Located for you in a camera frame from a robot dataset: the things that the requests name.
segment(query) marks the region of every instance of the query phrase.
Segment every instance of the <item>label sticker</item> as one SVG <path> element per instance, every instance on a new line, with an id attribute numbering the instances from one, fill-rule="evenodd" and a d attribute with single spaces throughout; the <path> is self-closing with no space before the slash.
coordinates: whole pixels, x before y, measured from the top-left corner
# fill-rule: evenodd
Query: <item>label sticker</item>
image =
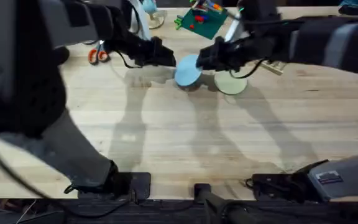
<path id="1" fill-rule="evenodd" d="M 329 171 L 329 172 L 316 174 L 316 178 L 322 185 L 343 182 L 342 177 L 336 171 Z"/>

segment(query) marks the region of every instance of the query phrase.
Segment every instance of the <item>light green disc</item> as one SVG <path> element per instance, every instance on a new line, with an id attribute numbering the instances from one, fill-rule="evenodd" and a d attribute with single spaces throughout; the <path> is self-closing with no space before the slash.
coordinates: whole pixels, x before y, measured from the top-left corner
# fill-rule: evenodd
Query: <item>light green disc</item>
<path id="1" fill-rule="evenodd" d="M 215 85 L 224 94 L 227 95 L 236 95 L 241 93 L 247 87 L 247 79 L 237 79 L 231 77 L 230 73 L 227 71 L 221 71 L 215 73 L 214 76 Z"/>

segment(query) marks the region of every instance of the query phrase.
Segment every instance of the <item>orange scissors handle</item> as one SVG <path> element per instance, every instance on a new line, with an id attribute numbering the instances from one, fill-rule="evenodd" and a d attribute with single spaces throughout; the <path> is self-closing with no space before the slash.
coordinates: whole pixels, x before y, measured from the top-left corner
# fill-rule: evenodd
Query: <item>orange scissors handle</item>
<path id="1" fill-rule="evenodd" d="M 108 62 L 110 60 L 109 54 L 105 52 L 104 50 L 99 51 L 98 59 L 100 62 Z"/>
<path id="2" fill-rule="evenodd" d="M 89 53 L 88 53 L 88 62 L 91 65 L 98 64 L 99 60 L 98 60 L 98 50 L 97 49 L 92 49 L 92 50 L 89 51 Z"/>

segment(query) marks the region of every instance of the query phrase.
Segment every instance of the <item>round plate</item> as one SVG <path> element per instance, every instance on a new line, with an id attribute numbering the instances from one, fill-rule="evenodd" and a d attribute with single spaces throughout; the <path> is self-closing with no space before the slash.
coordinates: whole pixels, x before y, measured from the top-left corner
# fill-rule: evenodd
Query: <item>round plate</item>
<path id="1" fill-rule="evenodd" d="M 247 79 L 237 79 L 230 76 L 227 71 L 217 72 L 214 76 L 215 85 L 224 94 L 236 95 L 247 87 Z"/>
<path id="2" fill-rule="evenodd" d="M 180 86 L 190 86 L 201 75 L 201 69 L 196 68 L 198 55 L 187 55 L 177 65 L 175 81 Z"/>

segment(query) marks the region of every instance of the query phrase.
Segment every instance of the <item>scissors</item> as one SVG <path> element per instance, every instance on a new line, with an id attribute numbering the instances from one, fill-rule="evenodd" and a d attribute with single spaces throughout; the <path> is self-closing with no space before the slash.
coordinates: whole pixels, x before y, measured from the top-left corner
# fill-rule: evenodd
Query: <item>scissors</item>
<path id="1" fill-rule="evenodd" d="M 110 61 L 109 54 L 104 50 L 104 40 L 100 40 L 95 48 L 90 50 L 88 54 L 88 61 L 91 65 L 97 65 L 99 62 Z"/>

